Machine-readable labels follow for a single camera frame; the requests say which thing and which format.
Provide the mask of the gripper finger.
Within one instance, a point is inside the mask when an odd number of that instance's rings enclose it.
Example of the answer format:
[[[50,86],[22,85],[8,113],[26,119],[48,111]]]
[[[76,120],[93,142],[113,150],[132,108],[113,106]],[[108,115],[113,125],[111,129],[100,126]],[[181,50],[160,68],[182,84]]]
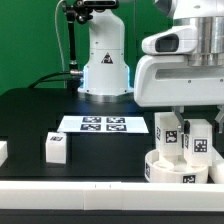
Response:
[[[190,122],[188,120],[185,120],[182,116],[182,113],[184,112],[183,106],[173,106],[172,112],[176,116],[179,122],[178,130],[181,134],[181,137],[184,137],[185,134],[190,133]]]
[[[224,105],[218,105],[219,112],[215,117],[215,121],[218,123],[218,130],[220,133],[224,130]]]

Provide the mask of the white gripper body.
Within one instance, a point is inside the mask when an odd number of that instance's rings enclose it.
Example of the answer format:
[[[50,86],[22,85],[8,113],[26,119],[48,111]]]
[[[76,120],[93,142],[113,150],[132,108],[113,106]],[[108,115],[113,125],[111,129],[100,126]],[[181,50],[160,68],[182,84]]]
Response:
[[[134,81],[141,107],[224,103],[224,52],[198,53],[194,25],[174,26],[142,41]]]

